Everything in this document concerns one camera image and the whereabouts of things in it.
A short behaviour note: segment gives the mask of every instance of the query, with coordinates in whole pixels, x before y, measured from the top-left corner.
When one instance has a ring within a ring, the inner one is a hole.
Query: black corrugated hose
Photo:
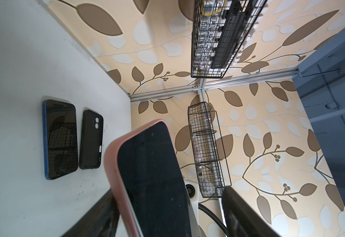
[[[205,214],[207,214],[212,220],[215,221],[215,223],[223,230],[223,232],[228,236],[228,230],[226,226],[222,223],[222,221],[211,211],[209,210],[206,206],[203,204],[199,203],[199,210],[204,211]]]

